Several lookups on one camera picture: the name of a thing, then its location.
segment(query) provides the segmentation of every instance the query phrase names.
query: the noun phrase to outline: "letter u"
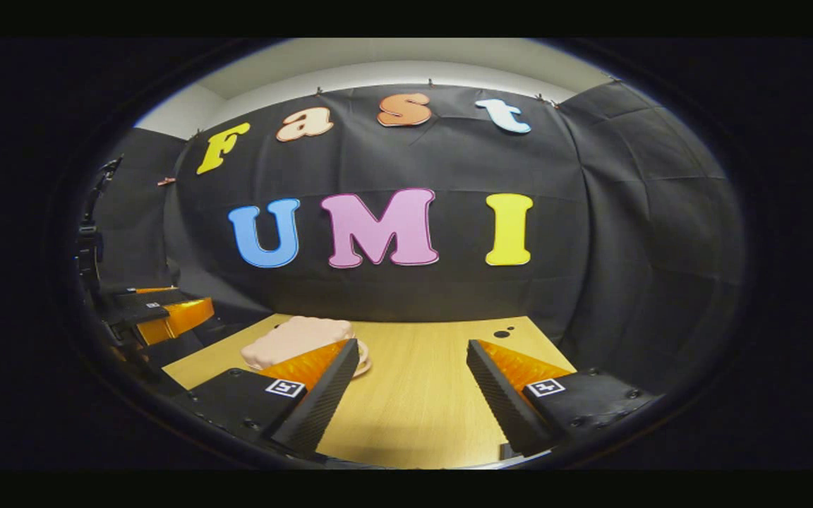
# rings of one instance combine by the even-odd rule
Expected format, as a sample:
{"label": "letter u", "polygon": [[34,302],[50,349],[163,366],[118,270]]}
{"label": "letter u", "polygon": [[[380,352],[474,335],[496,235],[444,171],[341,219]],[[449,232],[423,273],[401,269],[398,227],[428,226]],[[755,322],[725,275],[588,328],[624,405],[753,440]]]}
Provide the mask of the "letter u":
{"label": "letter u", "polygon": [[267,210],[275,216],[280,240],[278,248],[271,251],[259,247],[259,235],[255,230],[255,218],[259,215],[259,209],[244,206],[232,210],[228,219],[234,226],[234,238],[240,257],[261,269],[277,269],[293,261],[300,248],[294,221],[294,211],[297,208],[300,208],[300,200],[296,199],[273,200],[268,203]]}

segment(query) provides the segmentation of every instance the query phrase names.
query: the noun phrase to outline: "letter m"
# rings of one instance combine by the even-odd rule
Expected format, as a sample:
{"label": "letter m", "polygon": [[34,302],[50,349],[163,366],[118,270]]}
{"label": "letter m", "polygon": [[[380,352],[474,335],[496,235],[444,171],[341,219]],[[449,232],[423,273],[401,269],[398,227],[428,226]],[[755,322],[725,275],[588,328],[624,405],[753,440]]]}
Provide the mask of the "letter m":
{"label": "letter m", "polygon": [[397,237],[391,261],[398,265],[429,265],[438,261],[428,231],[428,206],[435,199],[431,189],[401,189],[391,197],[381,220],[355,194],[338,194],[322,201],[332,216],[335,254],[328,263],[336,269],[352,269],[362,263],[354,251],[359,244],[370,260],[380,264],[387,246]]}

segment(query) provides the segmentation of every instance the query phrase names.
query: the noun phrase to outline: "blue letter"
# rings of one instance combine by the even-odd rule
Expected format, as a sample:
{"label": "blue letter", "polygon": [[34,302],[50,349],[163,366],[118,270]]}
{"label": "blue letter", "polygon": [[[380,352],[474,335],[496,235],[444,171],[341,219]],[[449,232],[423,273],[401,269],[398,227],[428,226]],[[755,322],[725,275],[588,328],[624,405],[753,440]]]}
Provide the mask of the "blue letter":
{"label": "blue letter", "polygon": [[487,109],[491,121],[499,126],[499,128],[516,132],[517,134],[526,134],[526,132],[532,130],[528,124],[517,122],[516,119],[513,118],[513,113],[517,115],[520,114],[519,107],[510,106],[500,99],[479,100],[476,101],[475,105]]}
{"label": "blue letter", "polygon": [[228,214],[231,224],[234,225],[234,237],[240,257],[254,267],[261,269],[277,269],[296,258],[300,247],[296,238],[296,222],[294,210],[300,208],[300,200],[283,199],[268,203],[268,212],[275,216],[278,227],[278,248],[271,252],[259,247],[259,237],[255,232],[255,217],[259,209],[255,206],[244,206],[232,210]]}

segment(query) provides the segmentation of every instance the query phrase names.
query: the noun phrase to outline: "ceiling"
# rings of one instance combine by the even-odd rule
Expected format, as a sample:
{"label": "ceiling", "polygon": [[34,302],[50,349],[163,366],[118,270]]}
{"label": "ceiling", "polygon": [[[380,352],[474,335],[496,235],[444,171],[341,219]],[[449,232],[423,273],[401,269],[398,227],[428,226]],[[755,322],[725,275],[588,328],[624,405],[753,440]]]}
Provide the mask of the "ceiling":
{"label": "ceiling", "polygon": [[306,38],[263,49],[199,81],[222,99],[308,72],[374,61],[446,61],[512,72],[581,92],[607,83],[597,68],[529,39]]}

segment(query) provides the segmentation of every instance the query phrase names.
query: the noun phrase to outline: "table surface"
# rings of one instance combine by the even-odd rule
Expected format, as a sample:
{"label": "table surface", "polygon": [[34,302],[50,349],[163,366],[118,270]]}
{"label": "table surface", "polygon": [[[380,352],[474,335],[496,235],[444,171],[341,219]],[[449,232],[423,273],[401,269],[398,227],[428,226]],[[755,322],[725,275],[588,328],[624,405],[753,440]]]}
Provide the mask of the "table surface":
{"label": "table surface", "polygon": [[[290,315],[271,315],[164,367],[191,389],[233,367],[240,350]],[[498,462],[507,443],[466,366],[470,339],[490,341],[574,373],[573,365],[529,318],[460,322],[359,322],[372,368],[352,380],[317,452],[399,468],[478,466]],[[510,336],[494,337],[509,331]]]}

